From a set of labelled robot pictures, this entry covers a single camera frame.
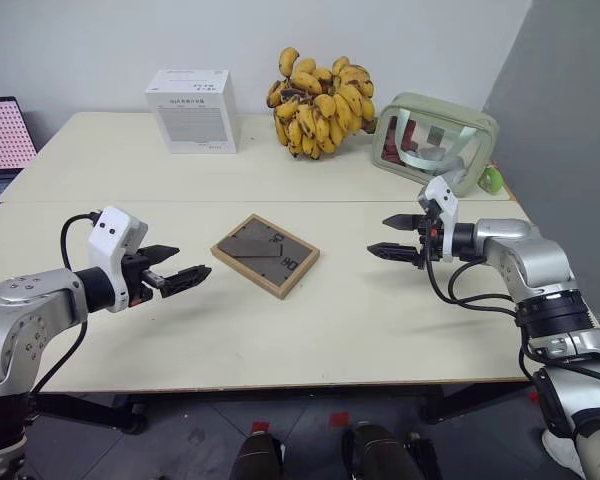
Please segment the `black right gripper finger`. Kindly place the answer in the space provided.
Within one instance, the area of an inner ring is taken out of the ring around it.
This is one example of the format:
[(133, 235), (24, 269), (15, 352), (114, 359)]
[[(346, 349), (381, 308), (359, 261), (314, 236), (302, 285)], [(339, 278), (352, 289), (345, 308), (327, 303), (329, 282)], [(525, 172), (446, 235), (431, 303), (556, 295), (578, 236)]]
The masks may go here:
[(400, 231), (417, 231), (425, 219), (421, 214), (395, 214), (382, 221), (383, 225)]
[(423, 265), (420, 251), (413, 246), (405, 246), (392, 242), (380, 242), (369, 245), (367, 251), (383, 260), (405, 262), (414, 266)]

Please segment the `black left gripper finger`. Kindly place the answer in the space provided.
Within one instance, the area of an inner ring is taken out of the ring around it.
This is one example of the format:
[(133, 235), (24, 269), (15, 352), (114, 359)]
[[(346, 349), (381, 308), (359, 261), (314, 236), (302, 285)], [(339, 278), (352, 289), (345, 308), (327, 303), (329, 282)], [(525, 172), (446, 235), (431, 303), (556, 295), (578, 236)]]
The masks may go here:
[(164, 277), (164, 282), (159, 287), (161, 296), (168, 298), (186, 290), (192, 289), (211, 274), (212, 269), (206, 265), (197, 265), (180, 270), (178, 273), (169, 277)]
[(150, 245), (138, 250), (140, 257), (149, 266), (160, 264), (179, 252), (179, 248), (166, 245)]

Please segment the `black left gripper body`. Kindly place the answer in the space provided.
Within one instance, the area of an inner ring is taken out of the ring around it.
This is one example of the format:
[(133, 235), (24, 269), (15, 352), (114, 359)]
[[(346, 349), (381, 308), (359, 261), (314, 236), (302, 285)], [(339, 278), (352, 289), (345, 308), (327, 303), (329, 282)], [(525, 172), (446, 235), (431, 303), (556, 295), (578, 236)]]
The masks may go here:
[(138, 251), (124, 254), (121, 261), (123, 278), (127, 287), (128, 306), (134, 307), (153, 298), (153, 291), (159, 290), (163, 277), (150, 270)]

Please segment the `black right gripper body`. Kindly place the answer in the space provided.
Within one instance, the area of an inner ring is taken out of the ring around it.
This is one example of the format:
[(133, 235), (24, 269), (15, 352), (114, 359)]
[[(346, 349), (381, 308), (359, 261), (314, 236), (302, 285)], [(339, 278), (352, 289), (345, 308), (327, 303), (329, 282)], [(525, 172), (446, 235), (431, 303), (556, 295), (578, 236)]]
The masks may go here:
[(416, 266), (424, 270), (427, 261), (434, 262), (442, 258), (444, 226), (440, 218), (441, 208), (436, 201), (422, 200), (420, 205), (423, 213), (416, 216), (414, 223), (421, 244)]

